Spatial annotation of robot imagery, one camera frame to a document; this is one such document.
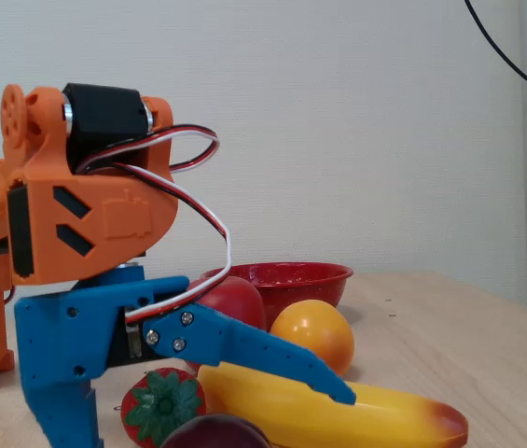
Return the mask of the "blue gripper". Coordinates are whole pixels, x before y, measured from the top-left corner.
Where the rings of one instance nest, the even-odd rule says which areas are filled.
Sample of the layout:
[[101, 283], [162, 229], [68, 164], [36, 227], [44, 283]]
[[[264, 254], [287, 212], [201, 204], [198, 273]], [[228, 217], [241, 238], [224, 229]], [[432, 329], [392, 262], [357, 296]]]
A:
[[[14, 308], [22, 391], [51, 447], [99, 448], [96, 393], [89, 379], [109, 368], [161, 359], [125, 313], [184, 292], [188, 278], [145, 279], [117, 267], [66, 291], [20, 299]], [[30, 381], [80, 381], [33, 385]]]

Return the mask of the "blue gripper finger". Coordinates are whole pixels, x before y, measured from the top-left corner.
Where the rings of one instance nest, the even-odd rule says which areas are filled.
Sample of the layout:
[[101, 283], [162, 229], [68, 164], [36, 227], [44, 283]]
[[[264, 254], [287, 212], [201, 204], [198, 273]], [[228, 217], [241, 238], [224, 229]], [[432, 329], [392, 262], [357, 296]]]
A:
[[144, 338], [163, 357], [216, 367], [222, 362], [295, 380], [334, 401], [353, 405], [356, 395], [311, 350], [200, 304], [143, 322]]

